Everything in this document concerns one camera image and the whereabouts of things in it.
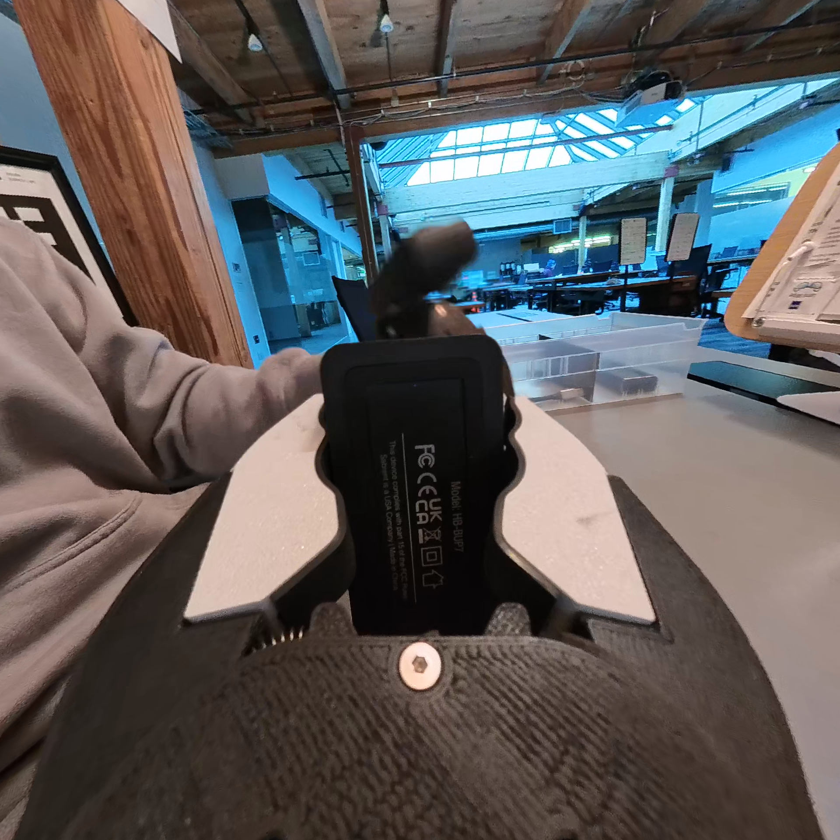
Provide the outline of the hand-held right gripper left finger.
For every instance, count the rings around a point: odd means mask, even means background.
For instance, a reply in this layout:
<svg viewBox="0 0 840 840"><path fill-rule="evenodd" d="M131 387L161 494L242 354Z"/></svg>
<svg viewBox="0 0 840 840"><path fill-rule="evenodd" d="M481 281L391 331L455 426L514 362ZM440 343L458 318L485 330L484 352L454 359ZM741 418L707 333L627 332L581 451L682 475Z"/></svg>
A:
<svg viewBox="0 0 840 840"><path fill-rule="evenodd" d="M204 623L263 613L306 627L354 576L340 493L328 477L323 396L263 434L232 469L199 563L184 619Z"/></svg>

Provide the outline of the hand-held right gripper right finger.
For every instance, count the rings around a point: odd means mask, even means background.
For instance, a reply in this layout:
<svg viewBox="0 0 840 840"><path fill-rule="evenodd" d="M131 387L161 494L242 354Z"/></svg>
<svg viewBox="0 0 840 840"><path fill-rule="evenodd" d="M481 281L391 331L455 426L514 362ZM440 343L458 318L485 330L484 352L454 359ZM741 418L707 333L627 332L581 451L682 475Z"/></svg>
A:
<svg viewBox="0 0 840 840"><path fill-rule="evenodd" d="M602 463L528 398L508 407L517 468L494 510L497 544L573 615L652 627L655 608Z"/></svg>

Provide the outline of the matte black USB hub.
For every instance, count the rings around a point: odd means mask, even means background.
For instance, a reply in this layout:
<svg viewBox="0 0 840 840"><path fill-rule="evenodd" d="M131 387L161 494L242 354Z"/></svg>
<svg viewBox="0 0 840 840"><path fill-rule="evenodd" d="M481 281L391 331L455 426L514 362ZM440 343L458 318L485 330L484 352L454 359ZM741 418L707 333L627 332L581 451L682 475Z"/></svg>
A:
<svg viewBox="0 0 840 840"><path fill-rule="evenodd" d="M483 633L502 368L481 333L355 343L323 357L329 472L353 541L361 634Z"/></svg>

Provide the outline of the person's left forearm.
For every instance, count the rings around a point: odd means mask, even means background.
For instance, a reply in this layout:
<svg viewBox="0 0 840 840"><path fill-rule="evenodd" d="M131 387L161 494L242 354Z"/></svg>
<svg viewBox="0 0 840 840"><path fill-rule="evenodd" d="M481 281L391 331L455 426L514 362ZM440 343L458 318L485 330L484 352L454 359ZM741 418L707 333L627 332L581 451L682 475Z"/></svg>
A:
<svg viewBox="0 0 840 840"><path fill-rule="evenodd" d="M162 479L171 490L228 473L263 434L321 393L322 354L271 356L257 370L219 364L178 385L154 435Z"/></svg>

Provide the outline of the clear plastic bin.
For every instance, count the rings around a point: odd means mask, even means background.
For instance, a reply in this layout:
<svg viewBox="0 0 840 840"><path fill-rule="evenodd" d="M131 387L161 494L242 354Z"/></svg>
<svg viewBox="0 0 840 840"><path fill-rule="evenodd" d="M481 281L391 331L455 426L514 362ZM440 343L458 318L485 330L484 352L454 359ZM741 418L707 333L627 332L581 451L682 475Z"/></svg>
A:
<svg viewBox="0 0 840 840"><path fill-rule="evenodd" d="M706 321L620 311L601 316L612 317L610 332L500 345L516 396L550 412L684 392Z"/></svg>

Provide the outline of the white standing sign board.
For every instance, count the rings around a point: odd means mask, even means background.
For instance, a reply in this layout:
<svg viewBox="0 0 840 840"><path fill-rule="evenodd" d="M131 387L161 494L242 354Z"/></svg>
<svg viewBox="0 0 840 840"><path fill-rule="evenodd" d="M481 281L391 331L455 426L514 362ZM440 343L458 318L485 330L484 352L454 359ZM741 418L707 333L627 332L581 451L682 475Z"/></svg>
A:
<svg viewBox="0 0 840 840"><path fill-rule="evenodd" d="M670 262L685 261L690 258L700 222L698 213L676 213L672 216L669 229L665 259Z"/></svg>
<svg viewBox="0 0 840 840"><path fill-rule="evenodd" d="M648 218L623 217L619 228L618 264L641 266L647 257Z"/></svg>

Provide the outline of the black office chair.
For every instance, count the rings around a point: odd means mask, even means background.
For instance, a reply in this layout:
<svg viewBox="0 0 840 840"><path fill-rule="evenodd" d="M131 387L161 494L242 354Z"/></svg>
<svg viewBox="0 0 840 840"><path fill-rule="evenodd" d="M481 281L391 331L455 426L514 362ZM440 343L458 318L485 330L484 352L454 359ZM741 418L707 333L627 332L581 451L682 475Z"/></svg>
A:
<svg viewBox="0 0 840 840"><path fill-rule="evenodd" d="M673 309L679 317L693 317L698 310L710 252L711 245L695 246L687 259L671 263L675 289Z"/></svg>

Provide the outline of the ceiling projector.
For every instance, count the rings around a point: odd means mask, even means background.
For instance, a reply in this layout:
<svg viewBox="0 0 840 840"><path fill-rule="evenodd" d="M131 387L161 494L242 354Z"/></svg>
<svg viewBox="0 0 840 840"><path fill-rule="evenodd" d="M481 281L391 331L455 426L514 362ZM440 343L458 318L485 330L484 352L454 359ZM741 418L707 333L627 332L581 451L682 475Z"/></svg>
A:
<svg viewBox="0 0 840 840"><path fill-rule="evenodd" d="M616 128L654 123L686 97L686 84L667 70L650 70L625 84L616 112Z"/></svg>

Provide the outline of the wooden clipboard stand with papers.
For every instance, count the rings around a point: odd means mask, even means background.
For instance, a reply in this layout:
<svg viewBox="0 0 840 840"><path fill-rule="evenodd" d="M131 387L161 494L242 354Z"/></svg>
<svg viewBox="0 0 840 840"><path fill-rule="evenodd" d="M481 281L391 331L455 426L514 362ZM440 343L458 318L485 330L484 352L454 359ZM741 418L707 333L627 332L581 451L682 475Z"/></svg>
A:
<svg viewBox="0 0 840 840"><path fill-rule="evenodd" d="M839 352L839 146L809 175L733 293L728 331Z"/></svg>

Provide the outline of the white paper sheet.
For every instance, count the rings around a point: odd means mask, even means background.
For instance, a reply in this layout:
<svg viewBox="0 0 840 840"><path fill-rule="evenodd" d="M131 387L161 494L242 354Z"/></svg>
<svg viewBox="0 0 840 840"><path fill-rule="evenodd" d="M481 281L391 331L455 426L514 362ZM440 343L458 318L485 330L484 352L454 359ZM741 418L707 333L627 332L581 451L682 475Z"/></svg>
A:
<svg viewBox="0 0 840 840"><path fill-rule="evenodd" d="M119 1L148 32L175 58L182 62L172 14L167 1Z"/></svg>

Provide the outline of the framed black white tag poster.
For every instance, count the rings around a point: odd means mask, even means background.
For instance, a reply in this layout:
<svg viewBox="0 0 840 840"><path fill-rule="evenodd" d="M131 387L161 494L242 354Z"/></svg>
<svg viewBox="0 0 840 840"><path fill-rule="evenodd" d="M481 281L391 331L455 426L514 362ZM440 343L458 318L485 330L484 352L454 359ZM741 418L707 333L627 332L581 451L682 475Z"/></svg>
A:
<svg viewBox="0 0 840 840"><path fill-rule="evenodd" d="M36 233L139 325L57 157L1 147L1 215Z"/></svg>

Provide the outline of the wooden support post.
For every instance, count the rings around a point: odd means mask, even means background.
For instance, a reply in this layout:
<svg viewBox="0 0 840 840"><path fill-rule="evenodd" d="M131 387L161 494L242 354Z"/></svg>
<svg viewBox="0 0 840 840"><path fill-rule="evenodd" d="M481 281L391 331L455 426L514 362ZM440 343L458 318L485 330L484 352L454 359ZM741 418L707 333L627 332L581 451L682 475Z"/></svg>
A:
<svg viewBox="0 0 840 840"><path fill-rule="evenodd" d="M119 2L14 2L121 289L180 351L252 368L165 48Z"/></svg>

